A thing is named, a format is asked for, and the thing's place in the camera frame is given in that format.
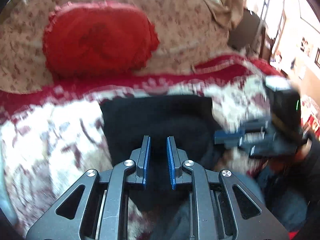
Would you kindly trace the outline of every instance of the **blue gripper pad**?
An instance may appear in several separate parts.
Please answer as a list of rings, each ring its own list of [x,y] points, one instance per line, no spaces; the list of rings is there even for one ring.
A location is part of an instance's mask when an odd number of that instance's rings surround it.
[[[151,138],[148,138],[148,143],[147,143],[147,150],[146,150],[146,156],[144,159],[144,164],[143,164],[143,179],[142,179],[142,185],[143,188],[146,189],[147,187],[147,170],[149,167],[149,160],[150,160],[150,148],[151,148]]]
[[[170,139],[169,137],[167,138],[167,156],[168,156],[168,166],[169,166],[169,174],[170,174],[170,182],[172,189],[176,189],[176,177],[175,177],[175,172],[174,172],[174,162],[173,162],[173,156],[172,156],[172,150],[171,150],[171,144],[170,144]]]

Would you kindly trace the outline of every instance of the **person's leg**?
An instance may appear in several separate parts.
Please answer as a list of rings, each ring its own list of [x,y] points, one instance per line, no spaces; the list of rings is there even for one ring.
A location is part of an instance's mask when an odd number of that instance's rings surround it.
[[[266,167],[257,178],[266,207],[289,232],[300,230],[307,218],[308,203],[303,194],[285,176]]]

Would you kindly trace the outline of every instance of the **beige patterned fabric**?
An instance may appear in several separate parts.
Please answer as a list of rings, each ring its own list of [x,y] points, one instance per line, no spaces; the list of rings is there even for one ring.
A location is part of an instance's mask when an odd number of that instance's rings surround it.
[[[0,26],[0,90],[24,93],[52,84],[42,53],[44,27],[56,5],[101,0],[23,0]],[[189,74],[210,53],[225,49],[228,30],[220,27],[203,0],[116,0],[141,8],[156,26],[158,50],[137,71]]]
[[[210,8],[215,20],[223,27],[234,29],[237,27],[243,16],[243,0],[220,0],[216,3],[213,0],[204,0]]]

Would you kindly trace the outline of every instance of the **person's arm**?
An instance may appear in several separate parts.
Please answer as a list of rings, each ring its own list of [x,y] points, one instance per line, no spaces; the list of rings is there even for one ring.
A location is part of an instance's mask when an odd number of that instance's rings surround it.
[[[313,137],[310,150],[290,168],[288,176],[298,184],[310,204],[320,200],[320,143]]]
[[[320,143],[312,139],[310,150],[300,156],[302,162],[290,168],[288,176],[300,184],[309,201],[307,222],[293,240],[320,239]]]

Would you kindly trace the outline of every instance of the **metal screw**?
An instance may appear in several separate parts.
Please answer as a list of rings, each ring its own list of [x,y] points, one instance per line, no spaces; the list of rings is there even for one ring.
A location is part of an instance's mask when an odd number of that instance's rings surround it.
[[[222,176],[230,177],[231,174],[232,174],[231,171],[228,171],[228,170],[223,170],[223,171],[222,171]]]
[[[133,160],[126,160],[126,161],[124,161],[124,165],[127,167],[130,167],[130,166],[134,165],[134,162],[133,162]]]
[[[186,160],[184,161],[184,165],[188,166],[188,167],[191,167],[193,166],[195,163],[192,161],[192,160]]]
[[[93,177],[94,175],[97,174],[97,171],[91,169],[91,170],[88,170],[88,171],[86,172],[86,174],[87,174],[88,177]]]

